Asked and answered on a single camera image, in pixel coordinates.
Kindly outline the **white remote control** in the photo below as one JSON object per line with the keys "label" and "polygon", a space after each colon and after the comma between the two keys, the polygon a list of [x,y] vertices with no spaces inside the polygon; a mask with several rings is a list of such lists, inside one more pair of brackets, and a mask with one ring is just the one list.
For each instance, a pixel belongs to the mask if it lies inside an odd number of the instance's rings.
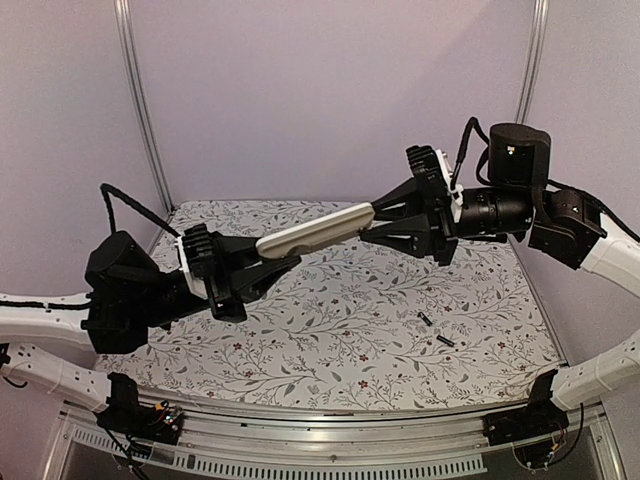
{"label": "white remote control", "polygon": [[257,253],[265,259],[282,259],[314,253],[358,236],[375,217],[370,203],[360,203],[321,218],[260,238]]}

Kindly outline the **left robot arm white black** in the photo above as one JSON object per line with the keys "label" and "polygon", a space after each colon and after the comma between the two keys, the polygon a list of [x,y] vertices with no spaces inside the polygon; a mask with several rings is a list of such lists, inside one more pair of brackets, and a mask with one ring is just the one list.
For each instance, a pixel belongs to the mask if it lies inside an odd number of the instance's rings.
{"label": "left robot arm white black", "polygon": [[301,259],[272,254],[262,239],[210,233],[200,225],[175,239],[178,268],[164,272],[125,231],[108,236],[88,260],[86,292],[1,297],[1,374],[35,383],[111,419],[128,434],[148,426],[137,385],[127,376],[85,369],[46,350],[71,346],[95,354],[130,354],[151,330],[208,310],[242,322]]}

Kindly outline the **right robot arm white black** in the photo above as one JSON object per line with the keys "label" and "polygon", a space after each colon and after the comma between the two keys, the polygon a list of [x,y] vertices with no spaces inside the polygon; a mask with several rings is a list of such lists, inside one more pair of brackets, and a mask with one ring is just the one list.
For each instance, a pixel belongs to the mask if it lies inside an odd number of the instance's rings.
{"label": "right robot arm white black", "polygon": [[551,138],[527,125],[476,118],[453,165],[430,146],[406,151],[409,180],[374,201],[364,242],[451,263],[460,240],[526,240],[573,270],[639,293],[639,237],[602,201],[549,177]]}

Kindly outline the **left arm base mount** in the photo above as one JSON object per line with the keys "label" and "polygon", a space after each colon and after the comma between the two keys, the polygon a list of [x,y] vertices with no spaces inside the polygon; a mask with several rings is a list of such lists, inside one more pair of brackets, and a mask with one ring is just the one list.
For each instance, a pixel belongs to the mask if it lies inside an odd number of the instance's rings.
{"label": "left arm base mount", "polygon": [[184,411],[167,400],[154,406],[139,402],[137,384],[127,375],[110,373],[111,391],[107,408],[96,413],[97,425],[133,438],[177,445],[184,424]]}

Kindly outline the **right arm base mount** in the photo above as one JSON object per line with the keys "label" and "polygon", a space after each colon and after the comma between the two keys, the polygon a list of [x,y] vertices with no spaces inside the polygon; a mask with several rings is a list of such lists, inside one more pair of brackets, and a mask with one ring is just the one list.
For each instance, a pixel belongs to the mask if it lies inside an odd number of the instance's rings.
{"label": "right arm base mount", "polygon": [[538,376],[524,406],[482,418],[482,433],[491,446],[550,434],[569,426],[566,411],[551,401],[552,382],[557,374],[558,370],[553,369]]}

